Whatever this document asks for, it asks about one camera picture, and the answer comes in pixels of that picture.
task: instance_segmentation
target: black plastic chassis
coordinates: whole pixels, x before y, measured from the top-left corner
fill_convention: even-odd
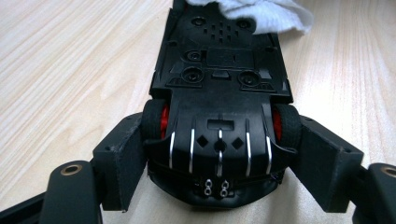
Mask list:
[[[142,141],[141,113],[123,119],[91,162],[55,169],[47,192],[1,212],[0,223],[101,223],[99,204],[128,210],[146,163],[165,191],[214,207],[259,199],[289,166],[325,212],[343,213],[352,201],[354,222],[396,223],[395,166],[364,169],[360,150],[303,116],[299,145],[276,145],[272,105],[290,103],[290,87],[276,35],[253,30],[252,21],[227,21],[216,6],[176,1],[150,89],[170,105],[165,138]],[[227,194],[205,195],[207,179]]]
[[[254,30],[215,4],[169,13],[150,88],[170,105],[168,127],[144,148],[151,179],[184,202],[251,203],[276,188],[296,154],[273,129],[272,104],[292,102],[277,35]]]

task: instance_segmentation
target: toy car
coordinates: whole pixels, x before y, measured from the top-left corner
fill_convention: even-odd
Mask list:
[[[216,4],[171,10],[141,132],[148,173],[180,200],[237,207],[282,181],[301,122],[276,34]]]

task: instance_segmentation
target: white stripe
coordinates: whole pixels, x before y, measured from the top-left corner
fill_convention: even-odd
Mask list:
[[[271,165],[272,165],[272,149],[271,149],[271,140],[270,137],[267,138],[267,148],[268,148],[268,167],[267,167],[267,174],[269,175],[271,172]]]
[[[250,176],[250,166],[251,166],[250,133],[247,133],[247,176]]]
[[[190,167],[189,167],[190,174],[192,174],[192,154],[193,154],[193,151],[194,151],[194,139],[195,139],[195,130],[191,129]]]
[[[172,163],[172,153],[173,153],[173,145],[175,143],[175,132],[172,132],[171,136],[171,146],[169,147],[169,168],[173,168],[173,163]]]

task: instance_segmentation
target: black plastic bracket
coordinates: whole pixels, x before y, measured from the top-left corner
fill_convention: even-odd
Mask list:
[[[361,168],[363,153],[316,121],[301,116],[299,154],[290,166],[323,211],[345,213],[349,179]]]
[[[71,161],[49,177],[40,223],[101,223],[91,164]]]
[[[140,138],[141,113],[126,117],[93,150],[92,166],[104,210],[127,211],[147,156]]]

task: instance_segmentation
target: rectangular slot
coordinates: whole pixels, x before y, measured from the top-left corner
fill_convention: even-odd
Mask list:
[[[207,121],[207,129],[232,131],[233,130],[233,120],[224,119],[209,119]]]

